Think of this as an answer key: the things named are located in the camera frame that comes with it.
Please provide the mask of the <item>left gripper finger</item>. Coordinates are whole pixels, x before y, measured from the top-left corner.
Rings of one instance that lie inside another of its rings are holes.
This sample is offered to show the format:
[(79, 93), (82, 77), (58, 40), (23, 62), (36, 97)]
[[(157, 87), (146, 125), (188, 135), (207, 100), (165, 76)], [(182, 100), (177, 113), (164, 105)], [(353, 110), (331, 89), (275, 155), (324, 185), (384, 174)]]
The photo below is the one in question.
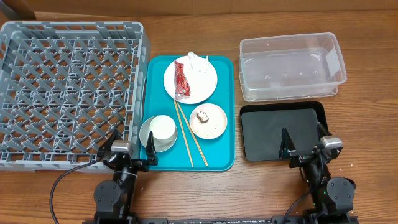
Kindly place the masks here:
[(110, 151), (113, 142), (115, 142), (118, 139), (120, 139), (120, 132), (117, 129), (115, 129), (110, 135), (110, 137), (99, 147), (98, 152), (105, 153)]
[(146, 156), (147, 156), (147, 163), (150, 166), (158, 165), (158, 157), (157, 157), (157, 153), (155, 150), (154, 137), (153, 137), (152, 131), (149, 132), (148, 139), (147, 139)]

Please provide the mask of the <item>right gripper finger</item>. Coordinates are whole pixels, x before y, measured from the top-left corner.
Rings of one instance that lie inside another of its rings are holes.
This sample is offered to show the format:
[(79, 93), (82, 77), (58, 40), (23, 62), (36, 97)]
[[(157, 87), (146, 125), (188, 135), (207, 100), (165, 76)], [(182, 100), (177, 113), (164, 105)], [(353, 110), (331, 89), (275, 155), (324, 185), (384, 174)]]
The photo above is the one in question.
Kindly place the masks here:
[(324, 125), (321, 124), (321, 122), (317, 123), (317, 133), (319, 139), (325, 136), (331, 136), (331, 133), (328, 131), (326, 127), (324, 127)]
[(281, 132), (281, 144), (279, 150), (279, 158), (280, 159), (289, 159), (292, 157), (292, 154), (295, 152), (294, 143), (289, 135), (289, 132), (286, 127), (282, 128)]

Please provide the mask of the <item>white cup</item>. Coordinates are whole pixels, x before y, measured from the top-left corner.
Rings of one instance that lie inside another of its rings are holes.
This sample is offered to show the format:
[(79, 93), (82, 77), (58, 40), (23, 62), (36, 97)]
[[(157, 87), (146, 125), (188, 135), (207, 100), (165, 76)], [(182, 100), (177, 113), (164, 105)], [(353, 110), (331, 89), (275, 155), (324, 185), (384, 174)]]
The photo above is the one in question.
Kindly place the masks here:
[(156, 116), (149, 125), (155, 141), (161, 144), (168, 144), (174, 138), (176, 125), (174, 120), (167, 115)]

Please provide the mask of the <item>brown food scrap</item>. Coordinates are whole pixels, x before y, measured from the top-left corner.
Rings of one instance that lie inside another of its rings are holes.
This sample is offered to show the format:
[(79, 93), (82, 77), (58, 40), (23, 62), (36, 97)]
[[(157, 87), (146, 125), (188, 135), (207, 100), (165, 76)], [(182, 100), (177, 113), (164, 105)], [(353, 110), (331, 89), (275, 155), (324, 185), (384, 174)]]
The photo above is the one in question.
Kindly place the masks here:
[(196, 117), (198, 118), (199, 122), (201, 122), (201, 123), (207, 123), (209, 120), (208, 115), (204, 111), (199, 111), (197, 113)]

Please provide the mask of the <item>small pink-white bowl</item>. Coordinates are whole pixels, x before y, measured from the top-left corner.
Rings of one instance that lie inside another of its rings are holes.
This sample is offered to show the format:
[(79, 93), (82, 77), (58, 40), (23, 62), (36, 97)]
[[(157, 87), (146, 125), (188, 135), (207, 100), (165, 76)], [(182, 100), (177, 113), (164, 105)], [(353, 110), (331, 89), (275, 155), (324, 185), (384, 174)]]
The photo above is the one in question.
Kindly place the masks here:
[[(209, 120), (207, 123), (199, 122), (196, 117), (199, 111), (204, 111)], [(197, 106), (190, 115), (189, 124), (193, 133), (202, 139), (216, 139), (220, 137), (226, 130), (228, 125), (227, 115), (224, 110), (213, 103), (204, 103)]]

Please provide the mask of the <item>red snack wrapper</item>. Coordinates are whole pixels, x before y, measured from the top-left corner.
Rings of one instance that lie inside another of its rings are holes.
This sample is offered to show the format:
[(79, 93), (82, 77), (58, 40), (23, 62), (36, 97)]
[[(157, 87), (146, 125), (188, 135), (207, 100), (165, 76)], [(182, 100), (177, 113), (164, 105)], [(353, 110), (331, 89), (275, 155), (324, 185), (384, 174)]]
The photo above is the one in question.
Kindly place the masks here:
[(180, 98), (183, 96), (190, 96), (190, 85), (188, 80), (183, 72), (184, 64), (174, 61), (175, 66), (175, 75), (174, 75), (174, 84), (175, 84), (175, 97)]

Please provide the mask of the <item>white tissue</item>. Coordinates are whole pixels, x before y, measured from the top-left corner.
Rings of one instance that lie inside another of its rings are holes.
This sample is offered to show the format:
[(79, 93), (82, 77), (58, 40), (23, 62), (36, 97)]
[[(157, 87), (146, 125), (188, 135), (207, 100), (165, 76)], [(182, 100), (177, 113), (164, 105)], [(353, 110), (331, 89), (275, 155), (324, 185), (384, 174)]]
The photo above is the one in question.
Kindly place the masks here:
[(194, 52), (189, 52), (187, 54), (189, 59), (189, 68), (193, 72), (207, 72), (210, 67), (210, 62), (208, 56), (205, 58), (199, 57)]

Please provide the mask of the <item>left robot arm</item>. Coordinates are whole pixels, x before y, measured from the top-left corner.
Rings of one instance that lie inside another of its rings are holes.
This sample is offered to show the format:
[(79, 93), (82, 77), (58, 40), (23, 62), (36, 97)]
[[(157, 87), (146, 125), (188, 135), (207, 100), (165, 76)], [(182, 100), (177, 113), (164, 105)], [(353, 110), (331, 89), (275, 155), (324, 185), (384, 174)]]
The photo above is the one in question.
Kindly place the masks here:
[(134, 159), (131, 142), (120, 139), (114, 130), (110, 138), (99, 148), (103, 164), (113, 170), (113, 178), (97, 185), (94, 191), (96, 202), (95, 223), (140, 223), (131, 212), (131, 203), (138, 172), (148, 172), (158, 164), (152, 132), (146, 146), (146, 159)]

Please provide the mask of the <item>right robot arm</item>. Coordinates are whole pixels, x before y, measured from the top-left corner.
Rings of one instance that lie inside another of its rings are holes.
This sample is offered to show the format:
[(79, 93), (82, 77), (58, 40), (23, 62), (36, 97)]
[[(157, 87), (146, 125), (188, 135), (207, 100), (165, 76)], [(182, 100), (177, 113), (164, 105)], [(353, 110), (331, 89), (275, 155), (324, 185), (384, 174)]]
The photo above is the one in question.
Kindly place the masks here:
[[(332, 177), (327, 164), (336, 159), (343, 149), (342, 140), (332, 135), (321, 123), (317, 124), (319, 143), (307, 152), (298, 152), (287, 128), (282, 128), (279, 157), (289, 161), (289, 167), (298, 168), (308, 184), (308, 192), (297, 199), (286, 211), (281, 223), (357, 223), (349, 215), (353, 210), (356, 184), (344, 177)], [(291, 216), (293, 208), (307, 196), (313, 208), (301, 216)]]

